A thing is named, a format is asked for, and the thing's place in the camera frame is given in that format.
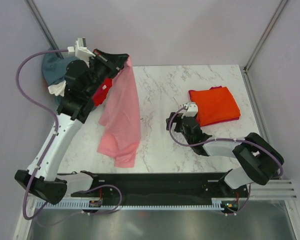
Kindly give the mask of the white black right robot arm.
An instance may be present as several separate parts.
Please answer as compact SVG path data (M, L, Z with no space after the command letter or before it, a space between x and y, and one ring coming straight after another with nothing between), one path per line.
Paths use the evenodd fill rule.
M251 183L265 186L283 173L283 157L255 132L240 139L217 138L204 133L196 117L179 112L171 112L165 121L166 130L181 133L186 140L183 146L195 154L234 158L239 162L238 168L228 170L216 182L216 191L223 197L230 197Z

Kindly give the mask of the left aluminium frame post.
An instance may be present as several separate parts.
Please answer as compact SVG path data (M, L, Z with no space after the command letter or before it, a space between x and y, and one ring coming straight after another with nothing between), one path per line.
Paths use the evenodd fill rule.
M25 4L27 5L28 9L30 10L32 16L34 17L36 23L38 24L41 32L43 33L45 39L47 40L48 44L54 50L59 49L51 31L49 30L46 21L44 20L38 6L36 5L34 0L24 0Z

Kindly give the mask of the aluminium frame post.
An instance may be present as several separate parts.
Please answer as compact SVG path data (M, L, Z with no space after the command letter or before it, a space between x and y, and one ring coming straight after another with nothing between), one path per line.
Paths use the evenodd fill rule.
M41 32L43 33L45 39L47 40L48 44L54 50L59 49L51 31L49 30L46 21L44 20L38 6L36 5L34 0L24 0L25 4L27 5L28 9L30 10L32 16L34 17L36 23L38 24Z
M259 38L255 48L253 49L250 57L247 60L247 63L243 67L243 72L247 75L250 68L252 67L253 63L255 62L258 54L262 50L264 44L270 37L270 34L272 33L273 29L275 28L277 22L279 21L281 15L285 11L286 7L288 6L290 0L280 0L279 4L275 8L270 20L268 21L264 31L261 34L261 37Z

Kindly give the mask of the pink t-shirt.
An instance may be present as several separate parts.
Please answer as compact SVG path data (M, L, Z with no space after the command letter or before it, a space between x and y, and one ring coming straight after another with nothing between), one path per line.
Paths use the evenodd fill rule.
M130 58L112 80L99 124L104 133L97 152L113 158L117 168L133 168L142 136L138 90Z

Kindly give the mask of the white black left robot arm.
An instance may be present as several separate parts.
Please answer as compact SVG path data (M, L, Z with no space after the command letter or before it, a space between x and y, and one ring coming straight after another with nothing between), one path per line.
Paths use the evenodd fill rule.
M58 173L61 161L77 132L93 110L93 96L107 78L116 77L124 68L129 55L111 54L98 49L64 52L74 54L78 60L66 67L64 97L57 110L45 108L54 118L52 128L33 162L25 170L15 173L15 180L24 188L23 203L33 195L52 205L66 195L84 192L89 197L100 191L97 175L89 171Z

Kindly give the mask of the white t-shirt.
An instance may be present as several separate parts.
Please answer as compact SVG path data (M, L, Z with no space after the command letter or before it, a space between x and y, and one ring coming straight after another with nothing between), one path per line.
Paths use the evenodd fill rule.
M51 95L64 97L66 84L67 83L65 80L59 82L58 84L52 84L48 87L48 91Z

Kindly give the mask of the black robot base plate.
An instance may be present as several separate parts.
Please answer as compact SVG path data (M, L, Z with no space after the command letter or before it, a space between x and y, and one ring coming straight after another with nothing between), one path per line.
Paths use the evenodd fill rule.
M91 192L71 197L100 197L110 204L208 204L213 198L234 200L248 195L242 186L229 196L217 192L224 175L213 173L100 173L93 175Z

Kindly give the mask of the red t-shirt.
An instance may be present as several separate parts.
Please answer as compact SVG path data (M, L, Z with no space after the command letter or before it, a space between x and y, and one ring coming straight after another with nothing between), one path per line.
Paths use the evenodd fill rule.
M112 86L113 86L112 78L106 78L104 82L99 86L99 88L97 89L97 91L92 97L93 104L95 107L98 107L105 101L105 99L107 98L107 94Z

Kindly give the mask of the right aluminium frame post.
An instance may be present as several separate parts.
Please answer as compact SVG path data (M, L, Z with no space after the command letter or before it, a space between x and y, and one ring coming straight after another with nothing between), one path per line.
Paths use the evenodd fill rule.
M275 28L277 22L279 21L281 15L285 11L286 7L288 6L290 0L280 0L279 4L275 8L270 20L268 21L264 31L261 34L261 37L259 38L255 48L253 49L250 57L247 60L247 63L243 67L243 72L247 75L250 68L252 67L253 63L255 62L258 54L262 50L264 44L270 37L270 34L272 33L273 29Z

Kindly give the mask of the teal blue t-shirt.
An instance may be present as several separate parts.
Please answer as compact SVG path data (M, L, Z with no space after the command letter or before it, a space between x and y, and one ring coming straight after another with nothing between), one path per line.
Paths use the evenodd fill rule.
M76 60L79 60L79 58L75 57L74 55L70 55L64 59L61 59L56 53L46 53L43 57L41 70L43 78L48 87L64 81L68 64ZM56 105L59 106L63 97L55 95L53 96Z

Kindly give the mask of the right aluminium table rail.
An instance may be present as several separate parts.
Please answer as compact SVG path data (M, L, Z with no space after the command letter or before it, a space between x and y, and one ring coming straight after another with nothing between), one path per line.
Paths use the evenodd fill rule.
M263 120L262 111L257 101L257 96L254 92L252 82L244 68L240 69L245 88L251 103L252 111L256 120L256 125L259 130L259 135L268 143L270 142L265 122Z

